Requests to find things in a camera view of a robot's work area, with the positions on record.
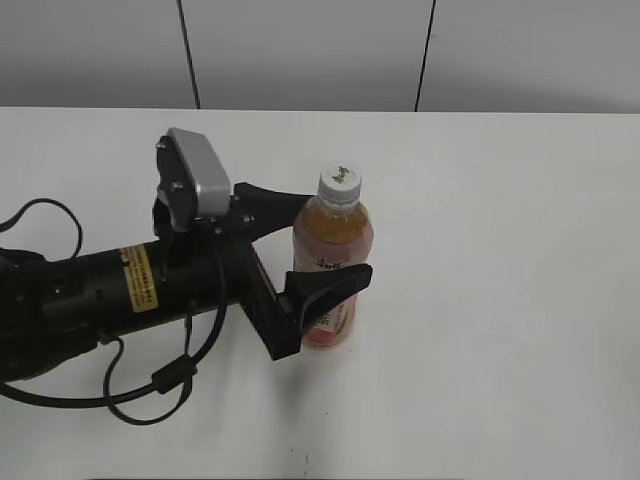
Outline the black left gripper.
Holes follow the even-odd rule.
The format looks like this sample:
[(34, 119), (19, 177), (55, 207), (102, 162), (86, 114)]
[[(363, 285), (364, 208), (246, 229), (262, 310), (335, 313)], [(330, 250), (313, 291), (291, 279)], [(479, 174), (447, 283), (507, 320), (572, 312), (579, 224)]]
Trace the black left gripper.
[(156, 145), (159, 173), (152, 210), (161, 245), (162, 271), (182, 266), (206, 271), (200, 284), (216, 305), (239, 304), (274, 360), (299, 352), (321, 317), (365, 290), (373, 268), (357, 264), (337, 270), (286, 274), (279, 294), (253, 247), (256, 240), (293, 226), (311, 195), (231, 183), (229, 209), (218, 218), (196, 213), (196, 196), (177, 148), (168, 136)]

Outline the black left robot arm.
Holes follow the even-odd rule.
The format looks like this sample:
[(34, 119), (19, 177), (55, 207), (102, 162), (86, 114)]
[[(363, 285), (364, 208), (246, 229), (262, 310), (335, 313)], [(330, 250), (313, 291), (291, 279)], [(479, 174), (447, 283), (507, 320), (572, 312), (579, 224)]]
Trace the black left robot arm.
[(255, 242), (292, 226), (306, 197), (232, 184), (207, 137), (170, 128), (156, 147), (155, 240), (49, 261), (1, 253), (1, 378), (42, 375), (122, 336), (239, 305), (279, 360), (327, 311), (366, 289), (365, 263), (288, 272), (277, 292)]

